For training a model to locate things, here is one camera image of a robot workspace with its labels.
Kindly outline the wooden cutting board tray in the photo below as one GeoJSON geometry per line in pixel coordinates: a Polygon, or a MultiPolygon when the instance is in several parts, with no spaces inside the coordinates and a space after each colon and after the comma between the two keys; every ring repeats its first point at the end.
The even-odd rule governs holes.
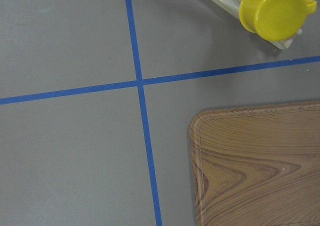
{"type": "Polygon", "coordinates": [[[189,136],[199,226],[319,225],[319,101],[203,111],[189,136]]]}

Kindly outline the yellow plastic cup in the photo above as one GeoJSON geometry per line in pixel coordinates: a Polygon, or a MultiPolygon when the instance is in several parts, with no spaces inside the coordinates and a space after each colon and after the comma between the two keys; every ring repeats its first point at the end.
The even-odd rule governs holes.
{"type": "Polygon", "coordinates": [[[241,0],[238,15],[249,32],[277,42],[295,35],[317,5],[315,0],[241,0]]]}

